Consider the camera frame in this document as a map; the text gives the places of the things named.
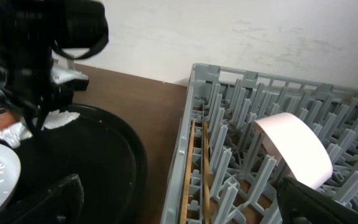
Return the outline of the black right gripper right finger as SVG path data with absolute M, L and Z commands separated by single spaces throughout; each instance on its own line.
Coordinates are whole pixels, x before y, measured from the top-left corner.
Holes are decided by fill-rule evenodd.
M 358 224 L 358 213 L 291 177 L 278 187 L 277 203 L 283 224 Z

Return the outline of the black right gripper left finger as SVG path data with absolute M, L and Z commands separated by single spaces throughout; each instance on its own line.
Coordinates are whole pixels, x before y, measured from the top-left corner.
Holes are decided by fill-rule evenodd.
M 0 211 L 0 224 L 77 223 L 84 204 L 79 175 L 70 174 Z

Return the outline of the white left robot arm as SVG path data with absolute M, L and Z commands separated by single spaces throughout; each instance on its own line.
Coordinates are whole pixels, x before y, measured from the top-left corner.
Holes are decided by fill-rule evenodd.
M 85 60 L 109 41 L 99 1 L 0 1 L 0 105 L 31 128 L 71 104 L 75 87 L 52 80 L 53 54 L 86 49 Z

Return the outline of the grey dishwasher rack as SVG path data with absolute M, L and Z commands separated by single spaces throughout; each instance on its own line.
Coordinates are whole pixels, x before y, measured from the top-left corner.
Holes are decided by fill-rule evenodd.
M 333 175 L 318 190 L 358 213 L 358 90 L 196 63 L 168 176 L 162 223 L 204 223 L 203 126 L 208 123 L 210 223 L 281 223 L 288 173 L 254 122 L 287 112 L 323 143 Z

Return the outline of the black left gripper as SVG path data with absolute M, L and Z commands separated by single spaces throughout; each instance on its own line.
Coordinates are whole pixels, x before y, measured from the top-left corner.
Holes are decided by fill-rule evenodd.
M 13 75 L 0 71 L 0 105 L 25 124 L 43 124 L 49 112 L 73 101 L 73 85 L 56 84 L 51 74 Z

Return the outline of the wooden chopstick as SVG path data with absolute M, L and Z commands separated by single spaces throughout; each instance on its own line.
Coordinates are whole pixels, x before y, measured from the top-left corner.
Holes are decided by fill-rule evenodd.
M 203 183 L 204 183 L 204 223 L 210 224 L 210 192 L 209 192 L 209 142 L 208 142 L 208 123 L 203 126 Z

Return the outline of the round black tray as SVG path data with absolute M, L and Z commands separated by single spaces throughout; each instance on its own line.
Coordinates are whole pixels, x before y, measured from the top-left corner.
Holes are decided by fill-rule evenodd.
M 142 202 L 147 157 L 136 132 L 120 117 L 74 104 L 80 117 L 43 130 L 15 149 L 21 174 L 8 207 L 77 174 L 84 204 L 77 223 L 132 223 Z

